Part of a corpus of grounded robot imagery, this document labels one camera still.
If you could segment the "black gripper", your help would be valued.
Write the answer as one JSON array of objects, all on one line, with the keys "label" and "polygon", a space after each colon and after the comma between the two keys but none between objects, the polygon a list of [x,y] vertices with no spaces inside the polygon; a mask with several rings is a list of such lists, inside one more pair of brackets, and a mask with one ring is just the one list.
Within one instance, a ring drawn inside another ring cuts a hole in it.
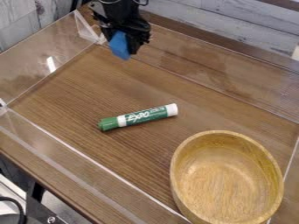
[{"label": "black gripper", "polygon": [[129,52],[137,54],[141,46],[150,42],[151,25],[143,18],[139,7],[146,6],[142,0],[93,0],[90,9],[94,19],[107,41],[118,31],[126,34]]}]

